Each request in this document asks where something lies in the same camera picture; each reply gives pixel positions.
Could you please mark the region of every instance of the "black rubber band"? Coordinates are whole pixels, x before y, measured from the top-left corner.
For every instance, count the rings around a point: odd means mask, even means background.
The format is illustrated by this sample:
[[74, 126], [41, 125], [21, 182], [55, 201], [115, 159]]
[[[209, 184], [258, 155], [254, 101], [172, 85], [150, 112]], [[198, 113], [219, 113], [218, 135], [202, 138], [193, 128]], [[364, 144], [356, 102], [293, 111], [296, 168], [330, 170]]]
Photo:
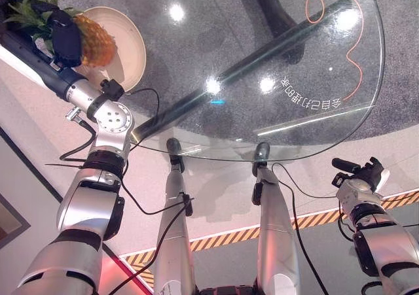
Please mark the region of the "black rubber band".
[[94, 118], [94, 115], [96, 111], [108, 100], [107, 95], [101, 94], [99, 95], [91, 105], [89, 105], [89, 108], [87, 108], [86, 116], [89, 120], [96, 122], [96, 119]]

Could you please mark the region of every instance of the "orange wire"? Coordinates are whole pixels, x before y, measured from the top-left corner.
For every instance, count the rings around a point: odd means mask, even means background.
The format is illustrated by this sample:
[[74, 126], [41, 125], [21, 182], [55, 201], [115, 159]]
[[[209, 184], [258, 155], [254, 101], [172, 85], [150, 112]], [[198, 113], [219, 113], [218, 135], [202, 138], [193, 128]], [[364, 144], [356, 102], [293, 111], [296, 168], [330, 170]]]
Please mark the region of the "orange wire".
[[[359, 12], [361, 13], [361, 32], [359, 33], [359, 37], [358, 37], [358, 40], [356, 41], [356, 43], [353, 45], [353, 47], [351, 47], [351, 49], [349, 49], [349, 51], [346, 53], [346, 59], [350, 62], [350, 63], [352, 63], [356, 68], [358, 68], [358, 70], [359, 70], [359, 82], [358, 82], [358, 85], [356, 86], [356, 88], [350, 93], [350, 94], [348, 94], [346, 97], [344, 97], [343, 98], [343, 100], [344, 101], [346, 101], [347, 99], [349, 99], [350, 97], [352, 97], [357, 91], [358, 91], [358, 89], [359, 89], [359, 87], [361, 86], [361, 83], [362, 83], [362, 76], [363, 76], [363, 72], [362, 72], [362, 69], [361, 69], [361, 67], [356, 63], [356, 62], [354, 62], [350, 57], [349, 57], [349, 55], [350, 55], [350, 53], [356, 48], [356, 46], [359, 44], [359, 42], [360, 42], [360, 40], [361, 40], [361, 37], [362, 37], [362, 34], [363, 34], [363, 31], [364, 31], [364, 15], [363, 15], [363, 13], [362, 13], [362, 8], [361, 8], [361, 5], [358, 3], [358, 1], [357, 0], [353, 0], [354, 2], [355, 2], [355, 4], [358, 6], [358, 9], [359, 9]], [[313, 22], [311, 19], [310, 19], [310, 16], [308, 15], [308, 2], [309, 2], [309, 0], [306, 0], [306, 18], [307, 18], [307, 20], [311, 23], [311, 24], [316, 24], [316, 23], [318, 23], [322, 18], [323, 18], [323, 16], [324, 16], [324, 14], [325, 14], [325, 5], [324, 5], [324, 2], [323, 2], [323, 0], [320, 0], [320, 2], [321, 2], [321, 16], [319, 17], [319, 19], [317, 19], [315, 22]]]

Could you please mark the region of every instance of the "hazard tape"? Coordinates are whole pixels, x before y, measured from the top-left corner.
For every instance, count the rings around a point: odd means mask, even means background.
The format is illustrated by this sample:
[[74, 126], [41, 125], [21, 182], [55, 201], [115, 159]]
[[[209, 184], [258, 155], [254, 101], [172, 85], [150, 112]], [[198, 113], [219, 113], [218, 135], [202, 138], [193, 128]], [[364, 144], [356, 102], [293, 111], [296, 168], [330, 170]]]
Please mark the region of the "hazard tape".
[[[419, 202], [419, 192], [408, 192], [406, 194], [401, 194], [391, 198], [386, 198], [381, 203], [381, 206], [385, 209], [393, 209], [396, 207], [401, 207], [403, 205], [410, 205], [412, 203]], [[299, 228], [309, 228], [317, 225], [323, 225], [327, 223], [335, 222], [339, 217], [339, 210], [331, 210], [326, 212], [321, 212], [313, 215], [308, 215], [305, 217], [297, 218]], [[295, 229], [294, 220], [291, 221], [293, 228]], [[230, 245], [238, 243], [240, 241], [247, 241], [249, 239], [256, 239], [259, 237], [260, 229], [258, 226], [246, 228], [243, 230], [238, 230], [235, 232], [229, 232], [225, 234], [219, 234], [215, 236], [205, 237], [202, 239], [196, 239], [191, 241], [191, 251], [202, 251], [205, 249], [221, 247], [225, 245]], [[125, 261], [131, 266], [135, 271], [141, 270], [155, 255], [155, 250], [150, 250], [147, 252], [139, 252], [136, 254], [131, 254], [130, 256], [125, 257]], [[151, 287], [154, 287], [154, 276], [149, 270], [139, 274], [140, 277]]]

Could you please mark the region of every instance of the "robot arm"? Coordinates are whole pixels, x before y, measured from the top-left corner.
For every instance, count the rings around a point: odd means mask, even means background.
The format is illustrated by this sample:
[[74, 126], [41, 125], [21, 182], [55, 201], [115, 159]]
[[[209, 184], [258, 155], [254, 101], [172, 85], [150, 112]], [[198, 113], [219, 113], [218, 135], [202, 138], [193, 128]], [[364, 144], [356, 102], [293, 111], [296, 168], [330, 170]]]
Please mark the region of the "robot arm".
[[337, 198], [355, 227], [353, 235], [359, 264], [370, 277], [379, 277], [385, 295], [419, 293], [419, 244], [381, 206], [375, 193], [389, 173], [371, 158], [365, 167], [341, 159], [333, 166], [353, 173], [338, 173], [332, 184]]
[[4, 26], [0, 58], [72, 103], [67, 119], [80, 122], [84, 112], [98, 125], [88, 157], [61, 202], [59, 236], [36, 256], [13, 294], [97, 294], [101, 243], [118, 232], [124, 208], [118, 192], [134, 128], [131, 112], [117, 102], [124, 90], [114, 80], [104, 80], [102, 91], [95, 89], [23, 33]]

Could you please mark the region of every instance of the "round glass table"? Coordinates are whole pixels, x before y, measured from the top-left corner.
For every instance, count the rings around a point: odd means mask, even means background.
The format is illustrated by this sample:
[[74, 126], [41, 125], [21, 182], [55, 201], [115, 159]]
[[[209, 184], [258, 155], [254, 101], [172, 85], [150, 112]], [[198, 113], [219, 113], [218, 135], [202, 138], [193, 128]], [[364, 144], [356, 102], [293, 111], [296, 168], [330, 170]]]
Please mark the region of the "round glass table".
[[[165, 152], [176, 137], [184, 156], [251, 161], [266, 141], [266, 160], [303, 158], [347, 139], [379, 93], [384, 36], [375, 0], [61, 5], [112, 7], [139, 28], [147, 66], [121, 101], [137, 116], [132, 142], [147, 148]], [[135, 93], [142, 88], [159, 93], [157, 116], [154, 94]]]

